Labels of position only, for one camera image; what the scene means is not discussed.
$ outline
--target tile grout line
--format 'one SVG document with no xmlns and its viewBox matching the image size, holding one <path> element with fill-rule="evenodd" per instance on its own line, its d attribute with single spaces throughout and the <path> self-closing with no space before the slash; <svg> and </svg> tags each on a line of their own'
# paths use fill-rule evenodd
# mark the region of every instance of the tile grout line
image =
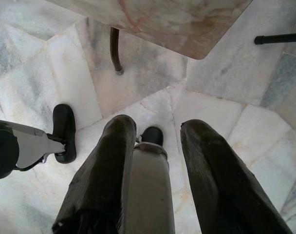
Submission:
<svg viewBox="0 0 296 234">
<path fill-rule="evenodd" d="M 13 67 L 11 70 L 9 70 L 8 72 L 2 74 L 0 76 L 0 80 L 3 80 L 9 73 L 17 70 L 20 66 L 24 65 L 26 62 L 28 62 L 29 60 L 35 58 L 36 56 L 38 56 L 41 52 L 44 51 L 44 47 L 41 48 L 37 53 L 35 53 L 34 55 L 30 56 L 27 60 L 23 61 L 21 64 L 18 64 L 17 66 Z"/>
<path fill-rule="evenodd" d="M 294 183 L 293 183 L 293 185 L 292 185 L 292 187 L 291 187 L 291 189 L 290 189 L 290 191 L 289 191 L 289 193 L 288 193 L 288 195 L 287 195 L 287 197 L 286 197 L 286 199 L 285 199 L 285 201 L 284 201 L 284 203 L 283 203 L 283 205 L 282 205 L 282 208 L 281 208 L 280 211 L 279 211 L 279 214 L 281 214 L 281 212 L 282 212 L 284 206 L 286 205 L 286 202 L 288 201 L 288 198 L 289 198 L 289 196 L 290 196 L 290 194 L 291 194 L 291 192 L 292 192 L 292 189 L 294 188 L 295 185 L 296 185 L 296 179 L 295 179 L 295 181 L 294 181 Z"/>
<path fill-rule="evenodd" d="M 243 114 L 243 112 L 244 112 L 244 110 L 246 109 L 247 106 L 248 106 L 248 105 L 246 105 L 246 106 L 241 110 L 240 116 L 238 117 L 236 123 L 234 124 L 234 126 L 232 127 L 230 133 L 228 134 L 228 136 L 227 136 L 227 138 L 226 138 L 227 143 L 228 143 L 228 140 L 229 140 L 231 134 L 233 134 L 233 132 L 234 132 L 234 130 L 235 130 L 235 127 L 236 127 L 237 124 L 239 123 L 239 120 L 241 119 L 241 116 L 242 116 L 242 114 Z"/>
<path fill-rule="evenodd" d="M 177 152 L 179 154 L 179 158 L 180 158 L 180 162 L 181 162 L 181 169 L 183 172 L 182 176 L 184 178 L 184 185 L 183 185 L 182 190 L 186 190 L 186 189 L 188 189 L 186 187 L 186 184 L 189 184 L 189 180 L 185 177 L 186 171 L 185 171 L 185 167 L 183 166 L 185 164 L 185 160 L 182 160 L 182 155 L 181 155 L 181 151 L 180 151 L 180 147 L 179 147 L 179 144 L 181 144 L 181 142 L 179 141 L 179 138 L 178 138 L 178 135 L 176 132 L 176 122 L 175 122 L 174 111 L 173 111 L 173 100 L 172 100 L 171 93 L 168 90 L 168 87 L 166 88 L 166 92 L 169 95 L 169 101 L 170 101 L 170 107 L 171 107 L 171 113 L 172 113 L 172 122 L 173 122 L 174 132 L 175 132 L 175 136 L 176 136 L 176 147 L 177 147 Z"/>
</svg>

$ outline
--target marble floor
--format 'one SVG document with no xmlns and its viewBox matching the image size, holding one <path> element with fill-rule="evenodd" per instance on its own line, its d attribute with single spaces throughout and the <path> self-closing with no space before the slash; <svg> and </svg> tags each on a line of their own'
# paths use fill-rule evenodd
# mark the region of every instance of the marble floor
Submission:
<svg viewBox="0 0 296 234">
<path fill-rule="evenodd" d="M 49 234 L 72 177 L 117 114 L 139 135 L 165 133 L 177 234 L 199 234 L 180 125 L 198 118 L 255 174 L 296 234 L 296 43 L 255 46 L 296 32 L 296 0 L 254 0 L 203 60 L 120 35 L 117 76 L 107 26 L 43 0 L 0 0 L 0 119 L 50 133 L 56 104 L 72 106 L 77 159 L 0 180 L 0 234 Z"/>
</svg>

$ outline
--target black rubber foot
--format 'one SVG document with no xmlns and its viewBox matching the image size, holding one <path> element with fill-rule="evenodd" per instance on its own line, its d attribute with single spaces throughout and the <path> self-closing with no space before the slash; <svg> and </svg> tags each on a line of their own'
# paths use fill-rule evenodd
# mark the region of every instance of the black rubber foot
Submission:
<svg viewBox="0 0 296 234">
<path fill-rule="evenodd" d="M 0 128 L 0 179 L 7 177 L 13 171 L 18 157 L 17 138 L 9 130 Z"/>
<path fill-rule="evenodd" d="M 148 127 L 142 134 L 142 142 L 150 142 L 163 146 L 163 132 L 157 127 Z"/>
<path fill-rule="evenodd" d="M 255 43 L 255 45 L 263 45 L 264 43 L 263 43 L 263 38 L 264 38 L 264 36 L 258 36 L 258 37 L 256 37 L 255 39 L 254 39 L 254 43 Z"/>
<path fill-rule="evenodd" d="M 76 158 L 75 150 L 75 120 L 74 113 L 70 106 L 65 104 L 57 105 L 53 111 L 53 137 L 65 140 L 65 152 L 55 154 L 55 158 L 60 163 L 70 163 Z"/>
</svg>

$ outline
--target metal bar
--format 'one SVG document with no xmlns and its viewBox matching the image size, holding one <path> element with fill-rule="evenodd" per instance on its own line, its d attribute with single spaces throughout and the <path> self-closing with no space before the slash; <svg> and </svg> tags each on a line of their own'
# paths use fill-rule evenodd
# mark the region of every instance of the metal bar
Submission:
<svg viewBox="0 0 296 234">
<path fill-rule="evenodd" d="M 112 27 L 110 31 L 110 55 L 116 73 L 122 75 L 124 71 L 119 59 L 119 29 Z"/>
<path fill-rule="evenodd" d="M 258 36 L 255 38 L 256 45 L 270 44 L 270 43 L 288 43 L 296 42 L 295 34 L 275 35 L 275 36 Z"/>
</svg>

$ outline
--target table leg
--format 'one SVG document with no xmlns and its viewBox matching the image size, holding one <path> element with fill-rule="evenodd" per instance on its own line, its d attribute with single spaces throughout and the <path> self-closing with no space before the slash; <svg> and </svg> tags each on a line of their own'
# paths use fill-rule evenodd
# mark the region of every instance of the table leg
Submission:
<svg viewBox="0 0 296 234">
<path fill-rule="evenodd" d="M 258 36 L 255 38 L 254 43 L 256 45 L 270 44 L 270 43 L 288 43 L 296 42 L 296 33 L 295 34 L 286 34 L 286 35 L 275 35 L 275 36 Z"/>
<path fill-rule="evenodd" d="M 122 75 L 124 70 L 119 59 L 119 29 L 112 27 L 110 31 L 110 54 L 116 73 Z"/>
</svg>

